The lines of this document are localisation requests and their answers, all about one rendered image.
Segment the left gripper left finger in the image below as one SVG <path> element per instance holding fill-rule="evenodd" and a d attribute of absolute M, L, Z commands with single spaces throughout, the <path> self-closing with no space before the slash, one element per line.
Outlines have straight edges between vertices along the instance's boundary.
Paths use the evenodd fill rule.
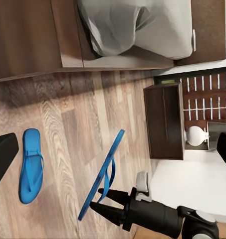
<path fill-rule="evenodd" d="M 0 181 L 19 151 L 14 132 L 0 136 Z"/>

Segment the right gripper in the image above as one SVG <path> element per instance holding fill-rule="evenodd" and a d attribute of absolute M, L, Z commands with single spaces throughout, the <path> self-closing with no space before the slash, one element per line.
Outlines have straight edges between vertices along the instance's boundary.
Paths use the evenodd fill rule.
<path fill-rule="evenodd" d="M 103 194 L 104 189 L 98 189 L 98 193 Z M 125 206 L 119 209 L 108 205 L 90 202 L 89 207 L 115 225 L 123 225 L 122 229 L 130 231 L 132 224 L 145 227 L 155 232 L 159 232 L 165 218 L 166 208 L 164 204 L 152 200 L 151 202 L 135 199 L 137 189 L 133 187 L 131 195 L 128 192 L 109 189 L 106 197 Z"/>

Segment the sandal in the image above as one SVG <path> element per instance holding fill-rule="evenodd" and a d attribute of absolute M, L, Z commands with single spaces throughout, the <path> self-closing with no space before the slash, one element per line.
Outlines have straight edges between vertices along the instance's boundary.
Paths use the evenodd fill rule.
<path fill-rule="evenodd" d="M 29 128 L 23 135 L 23 165 L 20 175 L 20 200 L 30 204 L 39 194 L 43 181 L 43 157 L 40 151 L 40 132 Z"/>
<path fill-rule="evenodd" d="M 103 193 L 102 197 L 99 199 L 98 203 L 100 203 L 106 197 L 106 195 L 114 181 L 114 178 L 115 178 L 116 166 L 115 166 L 115 161 L 114 161 L 113 156 L 115 154 L 115 151 L 116 151 L 124 133 L 125 133 L 125 129 L 121 129 L 120 132 L 118 133 L 118 135 L 117 135 L 117 137 L 116 137 L 116 139 L 115 139 L 115 141 L 114 141 L 114 143 L 104 161 L 104 164 L 103 164 L 103 166 L 102 166 L 102 168 L 92 186 L 92 189 L 91 189 L 89 195 L 87 196 L 86 201 L 80 211 L 80 214 L 78 216 L 78 218 L 80 220 L 82 220 L 83 217 L 85 216 L 85 214 L 89 208 L 90 202 L 94 199 L 94 196 L 95 196 L 104 176 L 105 176 L 104 193 Z M 111 160 L 112 160 L 112 174 L 111 174 L 111 178 L 109 180 L 107 168 L 108 168 Z"/>

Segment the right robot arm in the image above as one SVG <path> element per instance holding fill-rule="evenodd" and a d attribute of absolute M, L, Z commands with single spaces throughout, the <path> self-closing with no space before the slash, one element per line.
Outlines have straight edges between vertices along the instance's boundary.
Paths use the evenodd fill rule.
<path fill-rule="evenodd" d="M 103 194 L 104 189 L 98 189 Z M 115 225 L 130 231 L 132 224 L 145 227 L 177 239 L 219 239 L 217 221 L 208 213 L 184 206 L 177 209 L 156 202 L 152 199 L 150 172 L 137 173 L 136 187 L 131 195 L 128 192 L 109 189 L 106 197 L 125 206 L 119 209 L 108 205 L 90 202 L 89 207 Z"/>

